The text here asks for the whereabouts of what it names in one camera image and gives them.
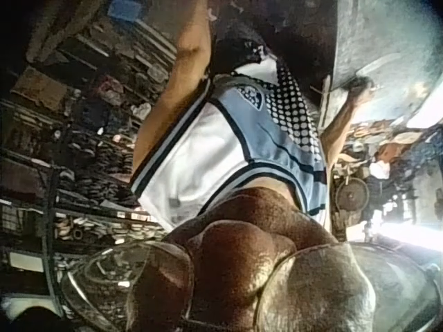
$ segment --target ceiling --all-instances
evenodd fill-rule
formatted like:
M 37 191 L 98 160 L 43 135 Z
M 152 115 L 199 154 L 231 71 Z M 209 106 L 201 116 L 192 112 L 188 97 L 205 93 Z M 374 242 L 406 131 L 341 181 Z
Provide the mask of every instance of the ceiling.
M 316 104 L 320 98 L 311 86 L 321 90 L 323 79 L 329 74 L 332 89 L 337 89 L 363 69 L 379 89 L 371 105 L 356 115 L 355 122 L 401 116 L 407 121 L 443 73 L 443 24 L 430 1 L 235 3 L 245 12 L 254 12 L 266 42 L 282 54 L 297 73 L 307 97 Z M 183 6 L 182 1 L 153 0 L 146 20 L 174 39 L 181 25 Z

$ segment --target cloth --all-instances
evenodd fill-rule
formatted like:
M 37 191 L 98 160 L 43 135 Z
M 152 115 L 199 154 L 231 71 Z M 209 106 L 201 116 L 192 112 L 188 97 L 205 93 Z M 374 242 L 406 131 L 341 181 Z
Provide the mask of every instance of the cloth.
M 325 161 L 297 82 L 265 46 L 243 42 L 258 61 L 207 82 L 134 174 L 132 190 L 166 230 L 261 176 L 287 183 L 323 222 Z

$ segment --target light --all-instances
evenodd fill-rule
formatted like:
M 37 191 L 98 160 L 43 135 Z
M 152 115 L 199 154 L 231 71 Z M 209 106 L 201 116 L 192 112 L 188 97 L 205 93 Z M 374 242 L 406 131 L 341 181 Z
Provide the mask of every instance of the light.
M 131 286 L 131 283 L 130 282 L 118 282 L 118 285 L 120 287 L 129 288 Z
M 110 248 L 110 249 L 106 249 L 104 252 L 102 252 L 102 255 L 107 255 L 107 254 L 109 254 L 110 252 L 112 252 L 112 250 L 114 250 L 114 249 L 112 249 L 112 248 Z
M 424 101 L 417 114 L 406 125 L 408 128 L 426 129 L 443 118 L 443 82 Z
M 417 225 L 384 223 L 379 234 L 400 242 L 443 252 L 443 232 Z

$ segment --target person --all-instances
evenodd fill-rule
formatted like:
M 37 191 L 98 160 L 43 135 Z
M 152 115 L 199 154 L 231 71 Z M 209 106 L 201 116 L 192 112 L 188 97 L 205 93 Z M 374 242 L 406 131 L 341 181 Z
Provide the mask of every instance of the person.
M 372 97 L 368 81 L 352 89 L 319 136 L 295 77 L 253 29 L 226 29 L 212 47 L 207 1 L 194 0 L 191 13 L 168 84 L 138 133 L 131 186 L 170 231 L 163 242 L 190 257 L 194 290 L 182 293 L 180 278 L 146 267 L 128 301 L 129 331 L 174 331 L 189 297 L 188 316 L 208 331 L 250 331 L 282 260 L 337 244 L 323 227 L 327 181 L 354 114 Z M 370 283 L 351 258 L 330 259 L 336 294 L 314 301 L 324 286 L 311 276 L 297 305 L 285 303 L 298 311 L 269 318 L 267 331 L 372 330 Z

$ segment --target metal bar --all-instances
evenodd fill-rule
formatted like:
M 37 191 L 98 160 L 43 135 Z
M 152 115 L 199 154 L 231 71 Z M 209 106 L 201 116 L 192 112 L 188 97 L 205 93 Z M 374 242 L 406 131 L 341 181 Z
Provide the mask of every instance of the metal bar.
M 33 211 L 36 213 L 43 214 L 42 206 L 39 204 L 32 204 L 27 202 L 18 201 L 17 199 L 12 199 L 9 197 L 3 197 L 0 199 L 0 204 L 6 206 L 13 206 L 15 208 Z M 58 214 L 59 218 L 63 218 L 66 215 L 85 217 L 91 219 L 102 220 L 108 223 L 126 223 L 126 224 L 140 224 L 140 225 L 150 225 L 150 226 L 160 226 L 154 221 L 141 221 L 137 219 L 128 218 L 129 215 L 139 215 L 139 216 L 149 216 L 148 213 L 142 211 L 118 211 L 103 207 L 93 207 L 88 205 L 74 205 L 66 203 L 56 203 L 54 206 L 55 213 Z
M 69 141 L 69 135 L 71 132 L 71 126 L 69 123 L 65 123 L 62 130 L 62 135 L 57 143 L 57 154 L 54 156 L 53 165 L 60 164 L 60 158 L 62 152 L 67 146 Z M 54 240 L 54 226 L 53 221 L 55 217 L 54 204 L 57 197 L 57 187 L 59 182 L 60 171 L 55 167 L 49 169 L 48 172 L 48 189 L 45 193 L 45 199 L 43 204 L 43 235 L 42 235 L 42 263 L 46 276 L 46 282 L 48 283 L 49 294 L 54 303 L 54 309 L 60 316 L 64 316 L 64 310 L 60 302 L 62 296 L 59 284 L 57 282 L 57 275 L 55 274 L 54 265 L 54 252 L 53 252 L 53 240 Z
M 160 42 L 163 43 L 166 47 L 170 49 L 171 52 L 174 54 L 177 53 L 177 48 L 174 44 L 172 44 L 169 39 L 164 37 L 159 31 L 154 29 L 151 26 L 148 26 L 144 21 L 138 19 L 136 20 L 136 24 L 138 24 L 141 28 L 145 29 L 149 34 L 153 35 L 155 38 L 157 38 Z

